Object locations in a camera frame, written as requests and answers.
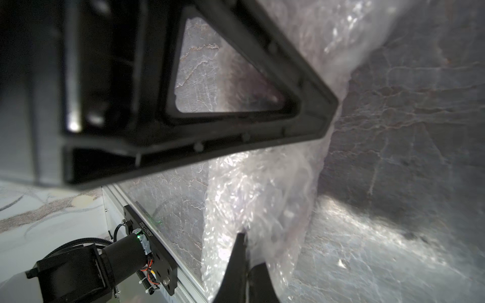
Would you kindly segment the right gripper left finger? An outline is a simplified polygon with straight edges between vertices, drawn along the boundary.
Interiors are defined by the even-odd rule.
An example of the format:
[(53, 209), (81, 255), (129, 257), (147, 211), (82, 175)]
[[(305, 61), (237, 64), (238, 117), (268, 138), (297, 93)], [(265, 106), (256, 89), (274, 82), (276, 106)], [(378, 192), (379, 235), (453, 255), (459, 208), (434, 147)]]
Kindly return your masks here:
[(213, 303), (246, 302), (248, 272), (246, 233), (238, 233), (221, 286)]

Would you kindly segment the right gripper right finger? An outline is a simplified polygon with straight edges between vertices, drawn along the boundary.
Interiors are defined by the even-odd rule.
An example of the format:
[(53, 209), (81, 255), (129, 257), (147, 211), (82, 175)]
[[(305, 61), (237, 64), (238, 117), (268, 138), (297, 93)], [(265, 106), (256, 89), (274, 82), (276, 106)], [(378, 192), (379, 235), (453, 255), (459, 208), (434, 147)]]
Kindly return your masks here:
[(280, 303), (265, 263), (250, 270), (248, 283), (249, 303)]

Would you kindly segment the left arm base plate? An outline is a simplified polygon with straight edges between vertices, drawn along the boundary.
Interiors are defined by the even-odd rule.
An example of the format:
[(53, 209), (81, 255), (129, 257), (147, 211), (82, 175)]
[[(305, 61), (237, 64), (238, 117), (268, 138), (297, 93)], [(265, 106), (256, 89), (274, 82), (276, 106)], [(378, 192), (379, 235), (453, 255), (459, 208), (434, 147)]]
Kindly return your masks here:
[(178, 287), (177, 262), (157, 237), (154, 229), (149, 227), (132, 206), (126, 205), (123, 209), (128, 224), (127, 231), (132, 233), (134, 230), (140, 229), (150, 244), (151, 270), (155, 273), (154, 278), (159, 283), (159, 287), (164, 289), (167, 295), (174, 296)]

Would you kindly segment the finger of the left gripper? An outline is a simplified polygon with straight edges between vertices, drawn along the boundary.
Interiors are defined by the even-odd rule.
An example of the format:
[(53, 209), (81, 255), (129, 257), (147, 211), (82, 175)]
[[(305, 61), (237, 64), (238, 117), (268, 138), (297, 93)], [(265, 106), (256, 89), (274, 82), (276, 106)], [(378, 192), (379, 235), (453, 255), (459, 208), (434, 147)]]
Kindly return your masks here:
[[(256, 1), (66, 1), (63, 181), (99, 186), (322, 138), (337, 98)], [(181, 107), (186, 27), (221, 39), (218, 108)]]

